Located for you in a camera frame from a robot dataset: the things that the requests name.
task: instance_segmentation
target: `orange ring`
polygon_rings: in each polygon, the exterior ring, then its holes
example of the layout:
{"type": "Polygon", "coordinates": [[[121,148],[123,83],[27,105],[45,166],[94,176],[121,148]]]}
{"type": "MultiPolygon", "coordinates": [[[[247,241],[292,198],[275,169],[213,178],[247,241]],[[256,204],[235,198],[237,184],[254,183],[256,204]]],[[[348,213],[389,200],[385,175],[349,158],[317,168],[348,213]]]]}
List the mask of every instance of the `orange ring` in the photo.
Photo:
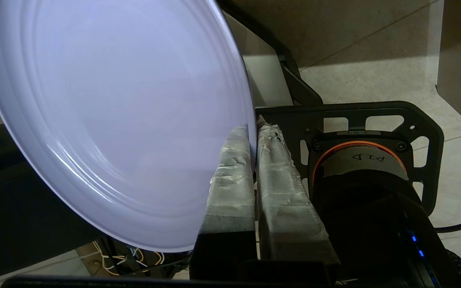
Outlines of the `orange ring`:
{"type": "Polygon", "coordinates": [[[326,156],[328,156],[328,154],[334,152],[335,150],[337,150],[339,148],[342,148],[344,146],[353,145],[353,144],[366,144],[366,145],[375,146],[375,147],[379,148],[380,150],[385,151],[386,153],[389,153],[392,157],[394,157],[399,162],[399,164],[401,165],[403,170],[405,170],[405,172],[407,171],[404,164],[403,164],[403,162],[402,162],[402,160],[399,159],[399,157],[394,152],[392,152],[389,148],[387,148],[386,146],[380,145],[380,144],[375,143],[375,142],[355,140],[355,141],[349,141],[349,142],[344,142],[344,143],[341,143],[341,144],[337,144],[334,147],[328,149],[325,153],[323,153],[323,155],[321,155],[321,157],[318,159],[318,162],[316,162],[316,166],[315,166],[314,171],[313,171],[313,185],[314,185],[314,180],[315,180],[315,177],[316,177],[316,170],[318,169],[321,162],[323,160],[326,160],[326,156]]]}

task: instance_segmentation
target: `screw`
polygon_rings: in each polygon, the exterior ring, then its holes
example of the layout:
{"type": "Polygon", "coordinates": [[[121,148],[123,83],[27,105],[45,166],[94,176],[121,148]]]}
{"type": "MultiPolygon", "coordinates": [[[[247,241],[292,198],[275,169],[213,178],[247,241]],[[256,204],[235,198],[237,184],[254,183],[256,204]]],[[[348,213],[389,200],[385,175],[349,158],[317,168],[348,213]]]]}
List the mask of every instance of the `screw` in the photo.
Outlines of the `screw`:
{"type": "Polygon", "coordinates": [[[398,152],[404,152],[406,149],[407,149],[407,145],[403,142],[398,143],[396,146],[396,150],[398,152]]]}

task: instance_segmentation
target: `white plate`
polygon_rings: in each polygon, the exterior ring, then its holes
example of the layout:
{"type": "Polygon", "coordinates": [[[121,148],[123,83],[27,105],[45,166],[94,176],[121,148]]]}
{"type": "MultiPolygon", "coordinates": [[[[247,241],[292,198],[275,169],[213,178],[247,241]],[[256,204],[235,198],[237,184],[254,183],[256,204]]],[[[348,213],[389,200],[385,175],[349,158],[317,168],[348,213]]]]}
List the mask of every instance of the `white plate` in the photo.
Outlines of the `white plate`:
{"type": "Polygon", "coordinates": [[[212,0],[0,1],[0,115],[72,210],[147,250],[193,248],[232,128],[248,124],[256,149],[212,0]]]}

